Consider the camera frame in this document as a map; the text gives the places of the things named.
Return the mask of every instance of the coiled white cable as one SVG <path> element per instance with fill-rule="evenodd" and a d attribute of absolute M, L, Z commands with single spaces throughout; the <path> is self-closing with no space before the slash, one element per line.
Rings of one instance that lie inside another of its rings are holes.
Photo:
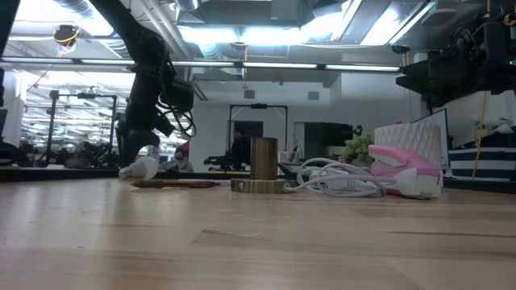
<path fill-rule="evenodd" d="M 327 163 L 323 168 L 309 167 L 314 162 Z M 318 171 L 315 178 L 305 182 L 303 176 L 309 176 L 313 171 Z M 350 164 L 341 164 L 331 159 L 314 158 L 306 161 L 298 173 L 299 186 L 291 188 L 285 186 L 285 191 L 295 192 L 300 189 L 309 189 L 318 194 L 330 197 L 383 197 L 387 193 L 385 186 L 396 184 L 392 178 L 372 176 L 369 172 Z M 349 180 L 345 188 L 329 188 L 328 182 L 333 180 Z"/>

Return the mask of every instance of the black robotic arm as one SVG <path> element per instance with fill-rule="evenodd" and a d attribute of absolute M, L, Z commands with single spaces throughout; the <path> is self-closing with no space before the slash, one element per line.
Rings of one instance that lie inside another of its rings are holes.
<path fill-rule="evenodd" d="M 153 129 L 167 136 L 172 134 L 175 127 L 165 115 L 174 114 L 180 123 L 179 116 L 192 110 L 194 92 L 190 84 L 175 78 L 176 72 L 162 38 L 141 26 L 119 0 L 90 2 L 120 35 L 135 61 L 132 71 L 136 76 L 125 118 L 117 127 L 121 165 L 125 167 L 134 161 L 142 147 L 160 144 L 160 138 L 152 132 Z M 166 112 L 162 113 L 156 105 Z M 194 126 L 191 115 L 189 120 L 189 127 L 180 126 L 185 134 Z"/>

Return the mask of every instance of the pink object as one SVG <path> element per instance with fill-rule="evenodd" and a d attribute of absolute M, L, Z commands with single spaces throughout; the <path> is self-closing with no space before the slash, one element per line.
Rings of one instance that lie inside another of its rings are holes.
<path fill-rule="evenodd" d="M 429 159 L 396 147 L 370 145 L 368 151 L 377 160 L 371 166 L 371 174 L 396 180 L 387 186 L 387 193 L 430 199 L 441 195 L 443 178 Z"/>
<path fill-rule="evenodd" d="M 369 154 L 378 160 L 371 166 L 374 176 L 393 177 L 409 168 L 416 168 L 419 175 L 436 176 L 440 170 L 427 158 L 410 150 L 370 145 Z"/>

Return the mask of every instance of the grapes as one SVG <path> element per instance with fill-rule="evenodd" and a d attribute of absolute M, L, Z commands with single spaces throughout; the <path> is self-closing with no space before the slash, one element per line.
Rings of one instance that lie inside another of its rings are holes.
<path fill-rule="evenodd" d="M 368 154 L 369 145 L 373 145 L 374 142 L 371 135 L 360 136 L 353 140 L 346 141 L 346 147 L 341 155 L 342 159 L 349 161 L 357 160 L 360 162 L 366 162 L 372 164 L 374 159 Z"/>

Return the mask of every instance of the wooden cylinder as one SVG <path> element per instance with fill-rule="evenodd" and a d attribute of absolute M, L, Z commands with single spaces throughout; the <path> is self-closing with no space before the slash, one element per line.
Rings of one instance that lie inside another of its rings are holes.
<path fill-rule="evenodd" d="M 251 140 L 251 179 L 277 179 L 277 139 L 255 137 Z"/>

